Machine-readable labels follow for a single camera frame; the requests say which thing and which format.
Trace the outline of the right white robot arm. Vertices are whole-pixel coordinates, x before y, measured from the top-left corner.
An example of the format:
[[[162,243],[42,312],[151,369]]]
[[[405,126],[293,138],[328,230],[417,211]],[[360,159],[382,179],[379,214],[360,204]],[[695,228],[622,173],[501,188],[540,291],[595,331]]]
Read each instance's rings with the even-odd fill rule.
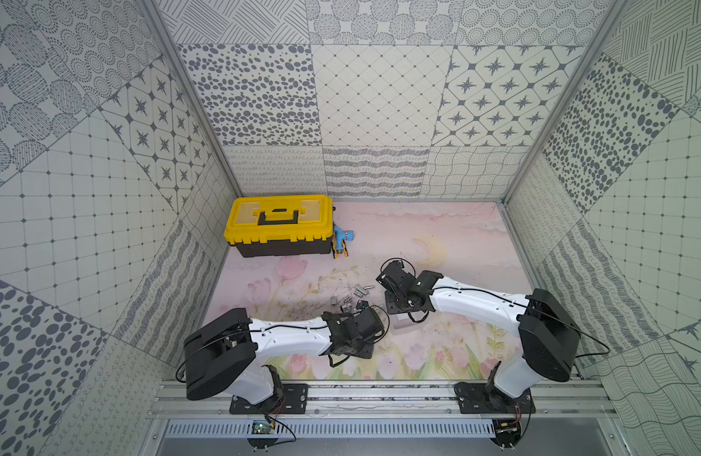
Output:
[[[582,330],[546,290],[504,294],[428,270],[413,275],[401,258],[387,260],[376,281],[391,315],[460,315],[519,338],[522,352],[498,362],[479,394],[495,410],[515,404],[541,381],[565,383],[572,374]]]

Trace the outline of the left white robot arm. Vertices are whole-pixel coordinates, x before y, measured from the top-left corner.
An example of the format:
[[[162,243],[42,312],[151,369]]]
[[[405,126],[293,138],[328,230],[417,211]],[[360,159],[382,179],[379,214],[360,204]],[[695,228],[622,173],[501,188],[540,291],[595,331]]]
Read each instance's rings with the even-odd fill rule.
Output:
[[[185,385],[190,401],[229,393],[269,414],[285,400],[280,375],[269,360],[327,357],[334,368],[335,357],[341,363],[352,357],[370,359],[387,330],[373,307],[290,322],[251,318],[244,308],[235,308],[184,340],[176,379]]]

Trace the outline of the clear plastic storage box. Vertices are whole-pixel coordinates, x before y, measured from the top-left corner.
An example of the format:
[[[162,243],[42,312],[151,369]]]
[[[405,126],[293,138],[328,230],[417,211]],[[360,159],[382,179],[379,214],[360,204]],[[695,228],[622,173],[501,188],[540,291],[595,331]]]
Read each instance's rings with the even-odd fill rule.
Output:
[[[406,313],[390,315],[390,331],[393,334],[407,334],[421,329],[425,323],[414,323]]]

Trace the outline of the chrome socket cluster piece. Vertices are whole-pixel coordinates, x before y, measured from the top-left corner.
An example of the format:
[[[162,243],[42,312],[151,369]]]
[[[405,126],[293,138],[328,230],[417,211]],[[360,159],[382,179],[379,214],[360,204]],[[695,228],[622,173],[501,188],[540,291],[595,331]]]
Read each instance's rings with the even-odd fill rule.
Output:
[[[359,298],[363,298],[369,294],[369,291],[360,285],[354,285],[354,287],[352,287],[352,292]]]

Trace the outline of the blue yellow hand tool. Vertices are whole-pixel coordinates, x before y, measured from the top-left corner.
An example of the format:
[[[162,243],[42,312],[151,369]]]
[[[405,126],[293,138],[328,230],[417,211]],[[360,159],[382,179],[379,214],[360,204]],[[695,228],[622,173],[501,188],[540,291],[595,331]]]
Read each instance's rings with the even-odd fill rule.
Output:
[[[345,231],[338,227],[333,226],[333,257],[340,258],[350,256],[348,243],[354,240],[354,231]]]

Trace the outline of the yellow black toolbox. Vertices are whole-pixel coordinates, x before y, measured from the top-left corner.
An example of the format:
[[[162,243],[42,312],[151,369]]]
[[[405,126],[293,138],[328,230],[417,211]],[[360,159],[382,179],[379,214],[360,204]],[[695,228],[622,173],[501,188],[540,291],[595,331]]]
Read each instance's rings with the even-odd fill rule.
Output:
[[[333,252],[333,201],[324,195],[239,198],[224,238],[244,258]]]

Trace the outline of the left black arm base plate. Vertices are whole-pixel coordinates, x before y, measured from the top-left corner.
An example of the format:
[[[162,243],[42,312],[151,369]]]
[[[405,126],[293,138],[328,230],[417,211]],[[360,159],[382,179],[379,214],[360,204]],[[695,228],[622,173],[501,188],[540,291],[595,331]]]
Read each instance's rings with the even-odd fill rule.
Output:
[[[250,404],[243,398],[233,397],[230,406],[232,415],[299,415],[307,408],[309,385],[305,383],[283,384],[269,398],[258,404]]]

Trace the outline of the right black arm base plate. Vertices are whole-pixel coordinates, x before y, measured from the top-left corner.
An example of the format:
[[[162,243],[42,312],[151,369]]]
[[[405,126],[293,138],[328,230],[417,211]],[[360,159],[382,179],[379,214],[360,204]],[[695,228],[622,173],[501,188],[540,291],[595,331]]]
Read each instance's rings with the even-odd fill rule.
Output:
[[[525,415],[536,412],[530,389],[518,398],[510,398],[487,384],[459,382],[453,391],[461,414]]]

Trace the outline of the aluminium mounting rail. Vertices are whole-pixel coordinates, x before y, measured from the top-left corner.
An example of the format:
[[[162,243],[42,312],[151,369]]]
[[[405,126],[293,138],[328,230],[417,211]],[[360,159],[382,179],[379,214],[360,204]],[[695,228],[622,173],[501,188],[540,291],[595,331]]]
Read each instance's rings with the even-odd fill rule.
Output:
[[[514,418],[508,412],[491,412],[470,405],[455,393],[453,381],[309,381],[297,399],[287,400],[281,412],[289,418],[438,418],[468,415]],[[523,418],[603,418],[615,408],[603,386],[593,380],[568,383],[542,382],[531,388],[527,400],[534,412],[521,408]],[[177,382],[160,386],[147,416],[157,418],[223,418],[259,415],[253,407],[230,393],[190,401]]]

